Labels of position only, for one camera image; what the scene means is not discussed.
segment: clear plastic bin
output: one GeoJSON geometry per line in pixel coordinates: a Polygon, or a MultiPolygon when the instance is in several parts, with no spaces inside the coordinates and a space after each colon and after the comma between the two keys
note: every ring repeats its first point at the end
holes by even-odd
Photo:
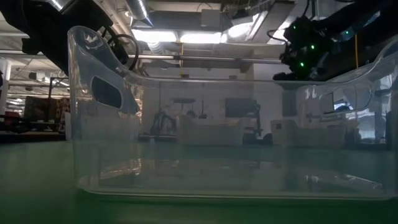
{"type": "Polygon", "coordinates": [[[397,195],[397,41],[328,82],[142,77],[68,33],[76,184],[99,194],[397,195]]]}

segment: green table surface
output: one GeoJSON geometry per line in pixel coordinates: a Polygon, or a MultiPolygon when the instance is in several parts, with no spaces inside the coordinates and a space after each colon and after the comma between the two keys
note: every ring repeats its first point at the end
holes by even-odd
{"type": "Polygon", "coordinates": [[[68,142],[0,145],[0,223],[398,223],[398,202],[93,195],[74,187],[68,142]]]}

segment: transparent storage container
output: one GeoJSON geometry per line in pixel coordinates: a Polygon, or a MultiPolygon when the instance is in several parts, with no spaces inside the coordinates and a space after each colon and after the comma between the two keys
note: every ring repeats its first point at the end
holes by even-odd
{"type": "Polygon", "coordinates": [[[145,196],[395,197],[397,46],[322,83],[151,78],[74,27],[76,184],[145,196]]]}

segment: pillar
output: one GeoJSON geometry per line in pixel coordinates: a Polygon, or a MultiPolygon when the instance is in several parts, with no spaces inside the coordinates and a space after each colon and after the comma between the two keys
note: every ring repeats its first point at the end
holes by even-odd
{"type": "Polygon", "coordinates": [[[8,84],[11,75],[11,65],[12,62],[7,59],[0,59],[0,70],[2,72],[2,86],[0,87],[0,115],[4,115],[7,106],[7,94],[8,94],[8,84]]]}

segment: ceiling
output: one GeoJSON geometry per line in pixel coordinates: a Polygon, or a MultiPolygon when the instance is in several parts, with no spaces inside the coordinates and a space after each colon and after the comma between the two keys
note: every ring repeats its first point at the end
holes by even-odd
{"type": "MultiPolygon", "coordinates": [[[[131,34],[130,18],[126,16],[125,0],[95,0],[107,13],[112,15],[114,21],[114,28],[116,32],[124,32],[131,34]]],[[[283,51],[283,45],[269,45],[269,38],[266,31],[269,29],[278,29],[284,22],[300,16],[304,10],[306,0],[297,1],[280,1],[275,3],[275,0],[269,1],[270,4],[265,8],[267,11],[264,22],[260,23],[258,31],[251,40],[239,41],[234,43],[224,44],[184,44],[184,55],[197,56],[211,56],[211,57],[235,57],[235,58],[278,58],[283,51]]],[[[325,17],[340,8],[341,4],[336,4],[333,0],[318,0],[317,15],[325,17]]],[[[250,3],[248,0],[204,0],[198,2],[197,0],[147,0],[150,8],[150,15],[157,14],[162,18],[162,15],[177,15],[177,13],[186,13],[188,15],[199,15],[202,9],[220,10],[226,14],[227,17],[233,16],[236,12],[237,5],[244,6],[250,3]]],[[[24,34],[19,30],[10,26],[0,14],[0,50],[21,50],[21,38],[24,34]]],[[[150,49],[147,48],[145,42],[141,42],[146,54],[151,54],[150,49]]],[[[180,48],[176,47],[174,43],[165,43],[164,47],[168,53],[178,54],[180,48]]],[[[10,94],[15,94],[12,97],[24,95],[39,95],[46,97],[49,92],[48,87],[33,87],[32,91],[26,90],[23,85],[46,85],[43,81],[30,80],[28,75],[30,72],[45,72],[47,76],[63,76],[59,68],[51,61],[43,56],[31,55],[8,55],[0,54],[0,57],[7,58],[12,61],[11,72],[11,87],[10,94]]],[[[176,67],[178,62],[159,63],[146,60],[145,67],[176,67]]],[[[247,63],[236,62],[201,62],[201,61],[186,61],[183,64],[185,67],[198,68],[248,68],[247,63]]],[[[53,95],[67,96],[66,88],[54,88],[53,95]]]]}

